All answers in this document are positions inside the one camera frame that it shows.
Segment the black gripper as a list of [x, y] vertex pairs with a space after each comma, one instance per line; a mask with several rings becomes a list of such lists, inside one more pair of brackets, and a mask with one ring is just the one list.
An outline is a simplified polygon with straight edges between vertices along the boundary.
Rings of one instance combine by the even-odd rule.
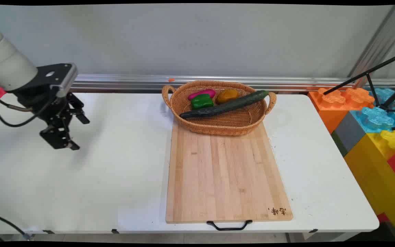
[[83, 111], [84, 104], [71, 92], [58, 96], [56, 86], [37, 86], [18, 89], [12, 92], [17, 101], [28, 109], [33, 116], [22, 122], [28, 124], [38, 118], [48, 126], [39, 135], [55, 150], [70, 148], [79, 150], [80, 146], [70, 137], [69, 124], [74, 115], [83, 125], [90, 123]]

